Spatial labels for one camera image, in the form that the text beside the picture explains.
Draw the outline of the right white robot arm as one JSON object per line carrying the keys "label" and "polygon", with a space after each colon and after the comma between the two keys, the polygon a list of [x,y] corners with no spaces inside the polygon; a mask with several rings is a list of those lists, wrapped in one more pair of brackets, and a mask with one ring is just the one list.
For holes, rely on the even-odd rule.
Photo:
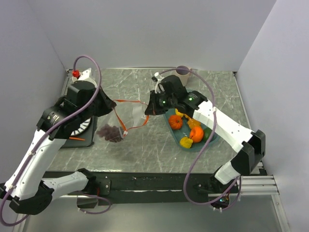
{"label": "right white robot arm", "polygon": [[163,115],[169,109],[177,109],[211,128],[236,152],[215,172],[211,181],[214,191],[223,192],[232,179],[252,172],[265,155],[266,136],[262,131],[252,131],[240,125],[217,109],[214,100],[207,99],[198,91],[188,92],[175,75],[163,78],[156,72],[153,80],[159,90],[150,92],[146,115]]}

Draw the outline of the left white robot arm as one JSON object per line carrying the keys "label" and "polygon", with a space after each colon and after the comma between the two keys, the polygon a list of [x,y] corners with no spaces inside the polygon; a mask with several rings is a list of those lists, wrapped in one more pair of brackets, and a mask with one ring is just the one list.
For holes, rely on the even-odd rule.
{"label": "left white robot arm", "polygon": [[37,215],[53,200],[76,191],[97,194],[100,183],[85,168],[72,174],[43,180],[58,150],[82,123],[109,114],[116,106],[99,85],[76,81],[54,106],[44,110],[31,145],[15,173],[0,186],[0,197],[19,214]]}

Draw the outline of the clear zip top bag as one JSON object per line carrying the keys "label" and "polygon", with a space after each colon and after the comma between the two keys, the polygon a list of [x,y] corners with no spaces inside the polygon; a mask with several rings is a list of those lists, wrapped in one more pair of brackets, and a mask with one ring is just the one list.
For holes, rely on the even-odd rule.
{"label": "clear zip top bag", "polygon": [[121,127],[123,129],[124,140],[131,135],[134,130],[140,129],[147,124],[149,116],[145,115],[144,112],[148,104],[139,100],[115,99],[114,102],[116,103],[116,107],[108,115],[98,119],[97,130],[105,124]]}

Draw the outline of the purple grape bunch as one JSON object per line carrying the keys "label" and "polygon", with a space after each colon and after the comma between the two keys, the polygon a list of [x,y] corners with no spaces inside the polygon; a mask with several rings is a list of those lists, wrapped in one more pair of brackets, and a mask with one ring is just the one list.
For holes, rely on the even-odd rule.
{"label": "purple grape bunch", "polygon": [[96,135],[100,138],[104,138],[105,141],[117,143],[123,140],[123,129],[118,126],[110,126],[109,124],[105,124],[97,130]]}

